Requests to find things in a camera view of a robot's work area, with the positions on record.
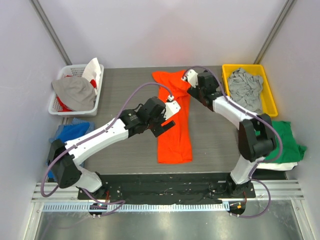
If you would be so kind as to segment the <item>orange t shirt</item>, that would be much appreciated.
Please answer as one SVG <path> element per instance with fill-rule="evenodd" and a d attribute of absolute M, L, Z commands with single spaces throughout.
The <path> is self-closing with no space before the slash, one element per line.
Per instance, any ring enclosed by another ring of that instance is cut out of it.
<path fill-rule="evenodd" d="M 155 82 L 168 87 L 181 109 L 171 119 L 175 126 L 157 138 L 157 161 L 159 164 L 185 164 L 193 160 L 189 133 L 189 110 L 191 96 L 187 93 L 189 84 L 182 80 L 183 73 L 155 71 Z"/>

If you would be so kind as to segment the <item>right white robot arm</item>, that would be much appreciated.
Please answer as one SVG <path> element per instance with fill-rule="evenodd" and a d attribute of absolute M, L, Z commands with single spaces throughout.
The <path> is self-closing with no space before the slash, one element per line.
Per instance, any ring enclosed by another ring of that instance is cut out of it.
<path fill-rule="evenodd" d="M 218 91 L 221 82 L 205 70 L 197 73 L 190 69 L 182 77 L 190 87 L 188 94 L 203 106 L 235 125 L 238 130 L 240 153 L 234 169 L 226 178 L 226 193 L 233 198 L 248 188 L 257 166 L 276 149 L 277 141 L 271 118 L 268 114 L 257 114 L 235 103 L 224 92 Z"/>

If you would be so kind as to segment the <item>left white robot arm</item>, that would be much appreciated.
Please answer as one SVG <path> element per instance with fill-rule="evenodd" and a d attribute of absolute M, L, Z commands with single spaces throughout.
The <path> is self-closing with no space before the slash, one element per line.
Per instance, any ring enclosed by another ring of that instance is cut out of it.
<path fill-rule="evenodd" d="M 100 175 L 83 168 L 82 163 L 104 148 L 147 130 L 159 137 L 175 125 L 173 116 L 180 109 L 175 100 L 163 102 L 152 97 L 136 108 L 122 110 L 119 117 L 86 135 L 65 142 L 54 140 L 47 160 L 57 186 L 85 189 L 93 198 L 102 199 L 107 188 Z"/>

